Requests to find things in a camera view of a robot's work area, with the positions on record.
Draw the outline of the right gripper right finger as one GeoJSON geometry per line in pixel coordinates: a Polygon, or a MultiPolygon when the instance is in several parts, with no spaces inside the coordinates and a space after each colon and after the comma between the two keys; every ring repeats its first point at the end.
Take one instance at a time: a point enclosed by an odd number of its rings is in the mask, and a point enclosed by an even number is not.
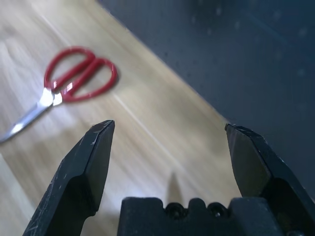
{"type": "Polygon", "coordinates": [[[315,234],[315,204],[265,139],[243,126],[225,126],[232,169],[243,197],[264,198],[285,234],[315,234]]]}

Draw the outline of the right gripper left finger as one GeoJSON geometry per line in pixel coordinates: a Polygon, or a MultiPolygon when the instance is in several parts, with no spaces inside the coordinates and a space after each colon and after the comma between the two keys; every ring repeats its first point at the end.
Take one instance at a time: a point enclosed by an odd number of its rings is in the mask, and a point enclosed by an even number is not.
{"type": "Polygon", "coordinates": [[[109,169],[113,120],[92,126],[58,166],[25,236],[78,236],[99,210],[109,169]]]}

